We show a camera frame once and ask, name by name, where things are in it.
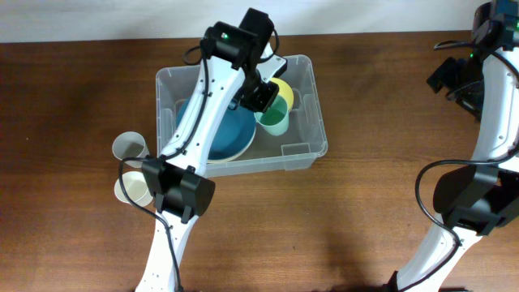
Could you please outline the yellow plastic bowl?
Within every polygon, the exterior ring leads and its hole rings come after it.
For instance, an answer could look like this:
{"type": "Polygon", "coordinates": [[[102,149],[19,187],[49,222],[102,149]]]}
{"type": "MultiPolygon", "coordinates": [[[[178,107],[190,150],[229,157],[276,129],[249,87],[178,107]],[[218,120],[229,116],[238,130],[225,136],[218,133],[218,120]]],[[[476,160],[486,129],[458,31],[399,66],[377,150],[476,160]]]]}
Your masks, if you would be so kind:
{"type": "Polygon", "coordinates": [[[275,83],[278,88],[278,95],[281,96],[287,103],[288,111],[293,109],[294,105],[294,91],[293,89],[282,79],[271,78],[271,82],[275,83]]]}

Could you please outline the mint green plastic cup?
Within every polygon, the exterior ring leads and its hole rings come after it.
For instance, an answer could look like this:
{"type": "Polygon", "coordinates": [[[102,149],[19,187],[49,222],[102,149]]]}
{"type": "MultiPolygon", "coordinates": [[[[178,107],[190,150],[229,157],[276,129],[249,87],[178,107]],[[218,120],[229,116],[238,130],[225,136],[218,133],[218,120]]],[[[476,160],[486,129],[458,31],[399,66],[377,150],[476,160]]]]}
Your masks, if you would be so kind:
{"type": "Polygon", "coordinates": [[[254,113],[255,120],[267,133],[274,136],[285,134],[289,128],[289,106],[282,96],[277,96],[267,110],[254,113]]]}

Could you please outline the blue plate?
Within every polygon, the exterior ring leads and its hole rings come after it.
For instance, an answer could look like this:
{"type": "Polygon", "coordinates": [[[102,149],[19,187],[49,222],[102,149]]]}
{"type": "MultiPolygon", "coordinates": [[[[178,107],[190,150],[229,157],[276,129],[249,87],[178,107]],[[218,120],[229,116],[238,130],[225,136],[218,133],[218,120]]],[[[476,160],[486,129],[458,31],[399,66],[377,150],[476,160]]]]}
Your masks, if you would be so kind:
{"type": "Polygon", "coordinates": [[[208,154],[208,163],[232,161],[242,155],[255,137],[254,114],[243,107],[226,110],[208,154]]]}

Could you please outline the cream plate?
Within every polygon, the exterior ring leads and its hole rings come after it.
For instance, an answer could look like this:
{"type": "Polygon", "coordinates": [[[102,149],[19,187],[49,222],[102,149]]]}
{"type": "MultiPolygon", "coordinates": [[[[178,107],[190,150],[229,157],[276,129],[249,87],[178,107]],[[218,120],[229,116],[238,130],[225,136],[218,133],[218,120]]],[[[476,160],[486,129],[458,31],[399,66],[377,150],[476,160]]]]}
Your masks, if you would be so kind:
{"type": "Polygon", "coordinates": [[[242,155],[251,145],[255,130],[229,133],[213,133],[207,131],[196,132],[191,142],[177,156],[176,146],[168,144],[162,153],[176,166],[202,166],[208,163],[228,162],[242,155]]]}

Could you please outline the clear plastic storage container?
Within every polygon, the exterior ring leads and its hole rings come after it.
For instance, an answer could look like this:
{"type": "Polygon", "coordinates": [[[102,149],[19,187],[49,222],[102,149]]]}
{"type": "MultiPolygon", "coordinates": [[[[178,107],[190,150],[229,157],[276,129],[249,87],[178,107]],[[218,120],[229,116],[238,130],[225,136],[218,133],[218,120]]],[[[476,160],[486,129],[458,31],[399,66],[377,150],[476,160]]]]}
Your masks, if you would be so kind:
{"type": "MultiPolygon", "coordinates": [[[[208,177],[249,174],[273,170],[300,170],[328,151],[315,77],[311,60],[305,55],[287,56],[287,69],[280,76],[294,92],[294,105],[286,133],[272,136],[262,126],[237,159],[211,163],[208,177]]],[[[166,67],[156,74],[157,151],[171,139],[180,117],[179,110],[194,91],[199,67],[166,67]]]]}

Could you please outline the grey plastic cup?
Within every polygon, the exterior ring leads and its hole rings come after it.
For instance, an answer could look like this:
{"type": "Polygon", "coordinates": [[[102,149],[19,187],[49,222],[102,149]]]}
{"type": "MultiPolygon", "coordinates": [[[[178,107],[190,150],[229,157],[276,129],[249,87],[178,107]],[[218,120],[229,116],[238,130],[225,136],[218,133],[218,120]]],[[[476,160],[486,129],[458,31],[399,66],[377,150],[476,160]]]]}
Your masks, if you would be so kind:
{"type": "Polygon", "coordinates": [[[119,135],[112,143],[112,153],[120,161],[127,157],[144,158],[150,154],[145,138],[134,131],[119,135]]]}

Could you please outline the cream plastic cup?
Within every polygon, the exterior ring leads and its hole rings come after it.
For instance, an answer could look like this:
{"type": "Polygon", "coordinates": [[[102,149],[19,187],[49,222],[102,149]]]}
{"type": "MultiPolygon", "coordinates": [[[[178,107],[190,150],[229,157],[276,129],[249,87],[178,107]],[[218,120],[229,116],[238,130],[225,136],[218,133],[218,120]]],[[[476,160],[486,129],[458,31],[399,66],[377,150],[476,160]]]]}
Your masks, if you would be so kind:
{"type": "Polygon", "coordinates": [[[152,203],[153,197],[141,172],[129,171],[124,173],[122,182],[129,198],[139,206],[146,207],[152,203]]]}

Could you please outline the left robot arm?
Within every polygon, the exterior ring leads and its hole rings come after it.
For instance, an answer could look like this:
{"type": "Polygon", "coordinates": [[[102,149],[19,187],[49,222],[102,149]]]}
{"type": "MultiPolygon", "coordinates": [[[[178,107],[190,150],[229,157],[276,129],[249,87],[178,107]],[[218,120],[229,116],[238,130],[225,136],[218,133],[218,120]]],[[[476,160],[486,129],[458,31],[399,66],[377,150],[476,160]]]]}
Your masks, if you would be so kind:
{"type": "Polygon", "coordinates": [[[285,59],[264,56],[277,36],[269,19],[218,22],[199,43],[199,82],[182,120],[158,157],[141,167],[154,198],[152,247],[138,291],[181,291],[179,265],[195,222],[212,200],[216,184],[205,178],[208,154],[229,105],[251,112],[271,106],[278,87],[271,78],[286,68],[285,59]]]}

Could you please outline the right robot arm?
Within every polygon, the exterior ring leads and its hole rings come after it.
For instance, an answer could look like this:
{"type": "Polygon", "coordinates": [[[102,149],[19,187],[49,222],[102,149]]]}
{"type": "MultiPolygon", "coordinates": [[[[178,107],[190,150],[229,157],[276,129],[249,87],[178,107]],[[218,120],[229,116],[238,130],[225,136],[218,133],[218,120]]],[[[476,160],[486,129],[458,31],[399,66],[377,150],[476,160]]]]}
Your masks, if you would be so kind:
{"type": "Polygon", "coordinates": [[[461,257],[483,237],[518,216],[518,48],[444,42],[437,49],[465,48],[467,59],[448,58],[427,80],[434,92],[471,112],[480,122],[469,160],[432,162],[428,170],[452,165],[435,186],[432,225],[413,258],[385,286],[389,291],[440,291],[461,257]]]}

